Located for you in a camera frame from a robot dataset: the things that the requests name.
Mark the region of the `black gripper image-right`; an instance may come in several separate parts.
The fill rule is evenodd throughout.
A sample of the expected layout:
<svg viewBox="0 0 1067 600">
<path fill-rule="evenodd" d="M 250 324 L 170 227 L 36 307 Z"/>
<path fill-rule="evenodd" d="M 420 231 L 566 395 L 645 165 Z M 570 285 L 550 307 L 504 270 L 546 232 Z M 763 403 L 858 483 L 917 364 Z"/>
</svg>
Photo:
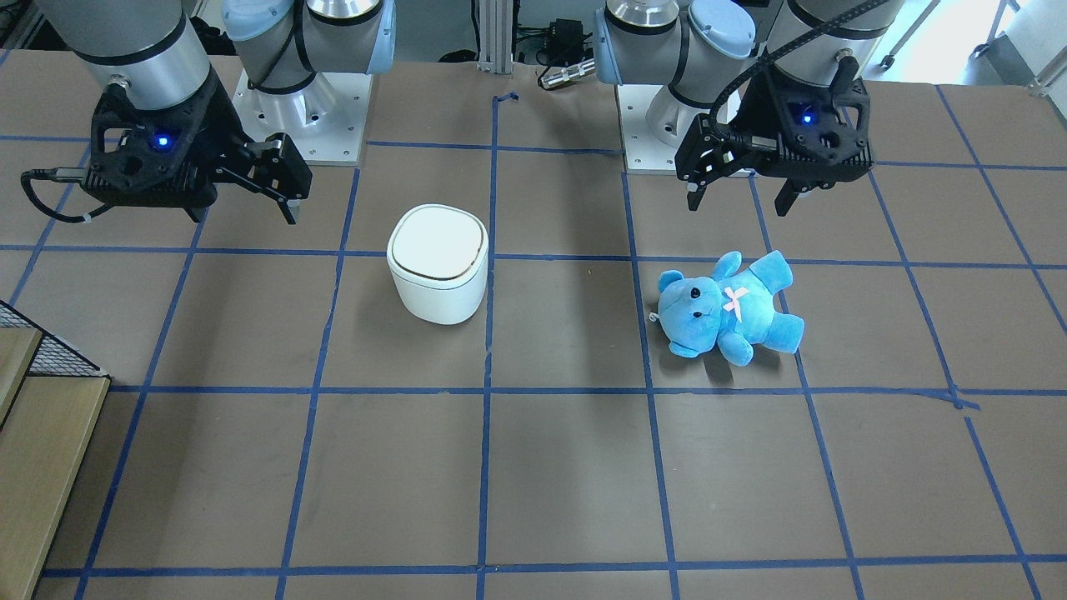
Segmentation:
<svg viewBox="0 0 1067 600">
<path fill-rule="evenodd" d="M 711 181 L 753 168 L 785 179 L 776 215 L 789 216 L 805 186 L 856 181 L 875 163 L 869 140 L 870 97 L 858 63 L 838 63 L 826 85 L 806 83 L 778 66 L 752 78 L 735 119 L 695 117 L 675 153 L 675 174 L 687 183 L 697 212 Z"/>
</svg>

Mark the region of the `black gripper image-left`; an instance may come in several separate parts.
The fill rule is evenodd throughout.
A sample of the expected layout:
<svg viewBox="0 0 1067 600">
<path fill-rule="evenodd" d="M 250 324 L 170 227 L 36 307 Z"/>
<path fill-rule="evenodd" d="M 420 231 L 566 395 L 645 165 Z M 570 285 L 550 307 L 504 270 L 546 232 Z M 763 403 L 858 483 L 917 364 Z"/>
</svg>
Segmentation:
<svg viewBox="0 0 1067 600">
<path fill-rule="evenodd" d="M 180 208 L 198 222 L 216 202 L 217 183 L 230 183 L 269 198 L 288 225 L 298 223 L 298 200 L 308 198 L 313 174 L 292 137 L 251 142 L 218 81 L 159 110 L 138 109 L 130 92 L 107 84 L 93 111 L 80 181 L 91 198 L 108 208 Z"/>
</svg>

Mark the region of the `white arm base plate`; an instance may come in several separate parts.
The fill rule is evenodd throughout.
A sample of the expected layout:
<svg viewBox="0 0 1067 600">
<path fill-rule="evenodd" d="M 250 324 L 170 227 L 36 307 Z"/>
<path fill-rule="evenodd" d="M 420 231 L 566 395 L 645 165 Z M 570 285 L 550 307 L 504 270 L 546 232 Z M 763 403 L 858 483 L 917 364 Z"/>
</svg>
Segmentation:
<svg viewBox="0 0 1067 600">
<path fill-rule="evenodd" d="M 251 90 L 241 72 L 233 106 L 251 138 L 286 133 L 309 165 L 355 168 L 375 80 L 367 73 L 318 73 L 303 90 L 272 95 Z"/>
<path fill-rule="evenodd" d="M 675 176 L 679 144 L 708 109 L 681 102 L 667 85 L 617 85 L 616 98 L 626 171 Z"/>
</svg>

